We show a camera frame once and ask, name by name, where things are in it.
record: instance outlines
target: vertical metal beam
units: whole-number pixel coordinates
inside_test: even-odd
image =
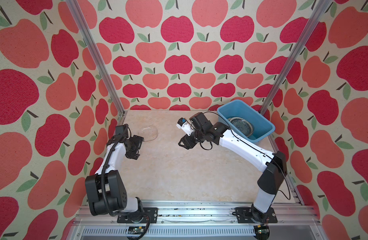
[[[260,109],[260,114],[264,115],[266,110],[268,109],[269,104],[272,102],[273,97],[277,93],[280,85],[287,77],[289,71],[291,70],[293,64],[296,61],[297,56],[304,48],[306,42],[308,41],[309,37],[311,36],[312,32],[314,31],[316,25],[318,24],[321,16],[324,14],[325,10],[328,8],[331,0],[320,0],[316,4],[315,10],[312,12],[311,17],[309,18],[308,22],[305,25],[302,34],[300,35],[298,41],[294,45],[291,54],[289,55],[283,69],[281,70],[280,74],[277,76],[275,83],[273,84],[271,90],[268,93],[268,96],[265,98],[264,103]]]
[[[114,87],[110,74],[108,73],[105,67],[104,60],[101,57],[100,51],[92,38],[91,31],[88,27],[87,22],[85,21],[80,6],[77,3],[77,0],[66,0],[66,3],[73,16],[73,19],[76,22],[77,27],[81,32],[81,35],[83,36],[87,48],[92,55],[93,61],[95,62],[96,67],[99,70],[101,78],[104,81],[105,87],[108,89],[108,93],[110,94],[112,101],[120,114],[120,118],[122,118],[124,115],[124,107],[121,104],[119,96],[117,95],[116,88]]]

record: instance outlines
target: blue plastic bin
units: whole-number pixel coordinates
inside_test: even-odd
[[[240,132],[240,130],[229,122],[229,126],[233,131],[250,142],[259,142],[275,130],[275,126],[270,121],[239,99],[220,106],[217,109],[217,113],[221,116],[219,117],[219,122],[226,125],[228,125],[227,122],[229,122],[227,119],[232,117],[243,118],[250,122],[254,126],[254,133],[249,137],[246,137],[242,132]]]

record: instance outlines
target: black mounting plate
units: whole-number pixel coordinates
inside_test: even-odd
[[[249,217],[250,209],[251,209],[250,207],[235,208],[238,223],[258,223],[258,222],[253,221],[253,219]],[[276,217],[276,214],[273,208],[270,207],[266,214],[268,215],[268,223],[277,223],[277,217]]]
[[[149,215],[151,223],[156,223],[158,219],[158,208],[157,207],[143,207],[144,212]],[[117,223],[134,223],[130,219],[126,219],[126,216],[119,216]],[[139,223],[147,223],[147,220],[143,218]]]

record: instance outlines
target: beige marble surface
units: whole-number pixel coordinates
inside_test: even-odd
[[[253,202],[261,172],[233,151],[213,144],[210,151],[199,144],[186,150],[177,143],[184,132],[176,127],[179,118],[189,119],[197,111],[130,110],[124,123],[132,134],[146,125],[158,128],[158,137],[143,142],[138,160],[123,158],[121,178],[129,196],[149,200]],[[206,113],[214,124],[218,116]],[[260,147],[272,150],[265,138]],[[288,195],[285,181],[280,187]],[[274,202],[288,201],[281,193]]]

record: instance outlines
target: patterned wall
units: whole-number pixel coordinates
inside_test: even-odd
[[[65,239],[114,131],[72,25],[65,2],[0,1],[0,240]]]
[[[298,10],[304,0],[89,1],[125,109],[216,109],[232,99],[260,108],[312,12]]]
[[[269,107],[273,135],[330,240],[368,239],[368,1],[332,2],[316,29]]]

